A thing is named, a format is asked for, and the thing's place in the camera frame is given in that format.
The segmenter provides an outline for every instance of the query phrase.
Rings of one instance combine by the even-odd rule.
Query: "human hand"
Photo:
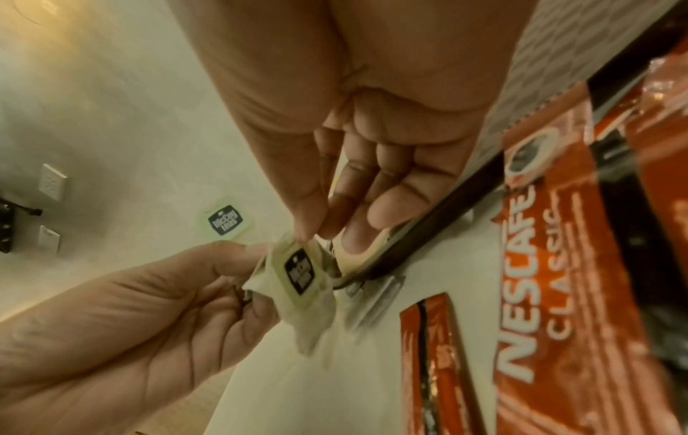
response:
[[[246,357],[277,322],[228,277],[266,254],[216,242],[68,290],[0,323],[3,435],[121,434]]]
[[[457,182],[536,0],[168,3],[297,238],[358,253]]]

